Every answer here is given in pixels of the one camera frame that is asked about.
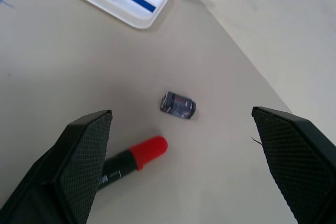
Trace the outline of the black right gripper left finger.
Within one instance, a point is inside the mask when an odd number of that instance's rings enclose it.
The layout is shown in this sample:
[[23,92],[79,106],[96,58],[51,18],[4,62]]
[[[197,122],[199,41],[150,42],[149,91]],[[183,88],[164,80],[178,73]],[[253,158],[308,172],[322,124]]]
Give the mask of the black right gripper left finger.
[[112,112],[69,123],[0,209],[0,224],[86,224],[98,190]]

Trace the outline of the black marker with red cap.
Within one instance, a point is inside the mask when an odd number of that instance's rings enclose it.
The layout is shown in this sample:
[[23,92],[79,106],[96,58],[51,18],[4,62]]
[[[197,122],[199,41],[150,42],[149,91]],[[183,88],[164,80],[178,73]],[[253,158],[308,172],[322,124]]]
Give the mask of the black marker with red cap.
[[141,170],[144,165],[163,155],[167,147],[164,137],[155,136],[107,159],[98,189],[101,190],[124,176]]

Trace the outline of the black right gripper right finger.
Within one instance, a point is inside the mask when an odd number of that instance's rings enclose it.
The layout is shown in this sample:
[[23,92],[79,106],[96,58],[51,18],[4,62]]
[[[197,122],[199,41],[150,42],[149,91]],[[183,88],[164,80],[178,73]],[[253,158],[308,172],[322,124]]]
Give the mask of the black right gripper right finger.
[[336,146],[309,120],[253,107],[269,171],[298,224],[336,224]]

